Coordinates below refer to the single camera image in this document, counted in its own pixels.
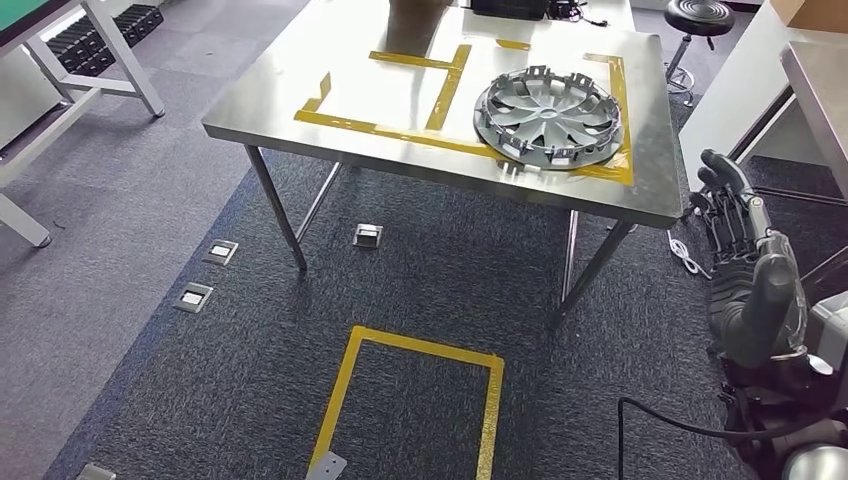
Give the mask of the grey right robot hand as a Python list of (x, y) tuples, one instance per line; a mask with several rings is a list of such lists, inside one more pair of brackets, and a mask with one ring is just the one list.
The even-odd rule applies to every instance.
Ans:
[(718, 352), (754, 369), (807, 352), (808, 302), (788, 237), (741, 167), (712, 149), (700, 155), (704, 186), (691, 194), (709, 246), (709, 328)]

